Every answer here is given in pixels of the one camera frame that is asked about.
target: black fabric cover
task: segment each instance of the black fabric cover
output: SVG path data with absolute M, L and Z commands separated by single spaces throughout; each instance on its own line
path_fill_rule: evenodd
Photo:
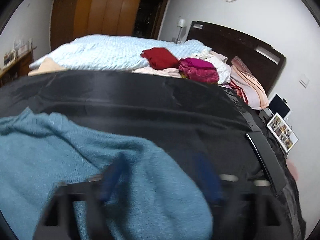
M 252 114 L 267 137 L 294 191 L 301 235 L 305 234 L 296 184 L 276 140 L 255 111 L 230 100 L 233 92 L 175 78 L 109 71 L 67 71 L 23 77 L 0 89 L 0 117 L 58 112 L 104 132 L 143 137 L 163 148 L 197 183 L 192 156 L 203 153 L 218 174 L 263 178 L 245 134 L 250 126 L 239 111 Z M 287 220 L 290 212 L 280 194 Z

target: light blue quilt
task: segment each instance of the light blue quilt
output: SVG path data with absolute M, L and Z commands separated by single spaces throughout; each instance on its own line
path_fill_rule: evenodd
M 31 64 L 30 68 L 38 68 L 46 57 L 50 57 L 67 69 L 133 70 L 149 65 L 140 54 L 154 47 L 167 48 L 178 59 L 211 50 L 197 40 L 175 44 L 135 37 L 89 35 L 60 46 Z
M 106 206 L 116 240 L 210 239 L 213 221 L 204 196 L 161 148 L 26 109 L 0 119 L 0 209 L 19 240 L 32 239 L 55 183 L 85 181 L 120 154 L 131 172 Z

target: photograph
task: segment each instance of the photograph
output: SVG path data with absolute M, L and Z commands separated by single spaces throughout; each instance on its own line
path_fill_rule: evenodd
M 287 126 L 283 122 L 281 122 L 279 124 L 279 128 L 280 128 L 281 131 L 285 131 L 287 129 Z
M 270 127 L 272 130 L 275 130 L 278 125 L 281 123 L 281 120 L 278 116 L 276 116 L 272 121 L 271 121 L 271 124 L 270 124 Z
M 289 137 L 291 135 L 291 131 L 289 129 L 286 129 L 284 131 L 285 136 Z
M 280 136 L 280 134 L 282 134 L 282 131 L 281 131 L 280 128 L 277 128 L 277 129 L 275 130 L 275 133 L 276 133 L 277 136 Z
M 282 134 L 280 134 L 280 136 L 279 136 L 279 139 L 284 143 L 286 140 L 287 140 L 287 136 L 284 134 L 284 133 L 282 133 Z
M 284 142 L 284 145 L 285 147 L 287 148 L 287 150 L 290 150 L 290 148 L 293 146 L 293 142 L 291 141 L 291 139 L 287 139 L 285 142 Z

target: teal sweater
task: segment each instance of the teal sweater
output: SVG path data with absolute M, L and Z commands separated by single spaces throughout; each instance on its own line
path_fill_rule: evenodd
M 85 181 L 120 153 L 130 165 L 107 203 L 116 240 L 210 239 L 213 219 L 195 183 L 151 141 L 80 127 L 57 113 L 0 119 L 0 210 L 19 240 L 31 240 L 55 183 Z M 78 208 L 79 217 L 84 217 Z M 80 223 L 83 238 L 85 226 Z

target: doorway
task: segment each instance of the doorway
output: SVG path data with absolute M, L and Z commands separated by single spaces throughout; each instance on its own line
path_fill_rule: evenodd
M 167 3 L 168 0 L 141 0 L 134 25 L 133 36 L 156 40 Z

